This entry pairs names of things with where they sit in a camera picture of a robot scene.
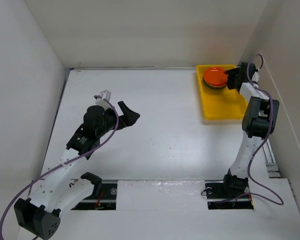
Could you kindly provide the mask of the yellow patterned plate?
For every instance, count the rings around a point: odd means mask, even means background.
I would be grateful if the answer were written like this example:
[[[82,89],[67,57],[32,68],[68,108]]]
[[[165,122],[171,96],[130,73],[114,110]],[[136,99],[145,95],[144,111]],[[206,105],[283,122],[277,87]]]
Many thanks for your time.
[[[209,84],[208,82],[206,81],[203,81],[203,84],[208,88],[208,89],[211,89],[211,90],[214,90],[214,91],[219,91],[219,90],[222,90],[224,89],[227,85],[221,85],[221,86],[216,86],[216,85],[211,85]]]

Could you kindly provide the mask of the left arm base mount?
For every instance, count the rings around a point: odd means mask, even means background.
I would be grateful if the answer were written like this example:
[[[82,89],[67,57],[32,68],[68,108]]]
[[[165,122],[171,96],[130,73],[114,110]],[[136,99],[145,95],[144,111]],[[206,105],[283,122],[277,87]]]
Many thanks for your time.
[[[117,180],[103,180],[100,191],[95,187],[90,196],[81,200],[75,207],[74,211],[114,211],[116,210],[118,193]]]

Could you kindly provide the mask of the orange plate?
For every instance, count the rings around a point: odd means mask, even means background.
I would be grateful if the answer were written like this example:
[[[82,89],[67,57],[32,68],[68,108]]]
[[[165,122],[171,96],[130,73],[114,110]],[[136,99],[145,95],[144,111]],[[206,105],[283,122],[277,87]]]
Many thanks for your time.
[[[204,82],[213,87],[223,87],[227,83],[228,76],[222,67],[209,67],[203,72]]]

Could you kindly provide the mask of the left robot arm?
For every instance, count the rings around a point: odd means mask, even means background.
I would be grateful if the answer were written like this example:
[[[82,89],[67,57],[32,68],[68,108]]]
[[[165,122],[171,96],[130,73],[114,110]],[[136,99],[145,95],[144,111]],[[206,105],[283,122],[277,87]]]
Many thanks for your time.
[[[14,204],[20,227],[48,240],[67,212],[84,198],[94,199],[101,194],[102,179],[88,171],[89,158],[102,145],[104,135],[130,127],[140,118],[123,101],[118,106],[121,116],[105,103],[97,102],[86,110],[83,123],[66,144],[59,168],[42,177],[27,199],[19,198]]]

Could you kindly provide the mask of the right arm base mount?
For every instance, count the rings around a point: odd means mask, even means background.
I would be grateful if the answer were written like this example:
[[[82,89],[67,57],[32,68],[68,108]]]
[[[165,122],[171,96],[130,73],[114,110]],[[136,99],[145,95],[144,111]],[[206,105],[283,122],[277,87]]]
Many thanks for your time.
[[[206,197],[209,210],[253,210],[249,195],[234,199],[245,191],[242,189],[224,189],[222,180],[207,180],[201,195]]]

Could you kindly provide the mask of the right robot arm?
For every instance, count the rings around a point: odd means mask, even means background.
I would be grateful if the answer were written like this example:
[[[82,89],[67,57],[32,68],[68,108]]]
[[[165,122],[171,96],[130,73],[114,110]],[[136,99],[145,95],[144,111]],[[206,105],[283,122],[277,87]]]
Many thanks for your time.
[[[234,163],[228,169],[221,184],[222,193],[233,199],[248,194],[249,180],[260,187],[251,176],[252,161],[273,133],[278,117],[280,102],[266,90],[259,88],[259,69],[255,64],[242,62],[239,67],[226,70],[226,86],[237,92],[248,103],[242,119],[243,137]]]

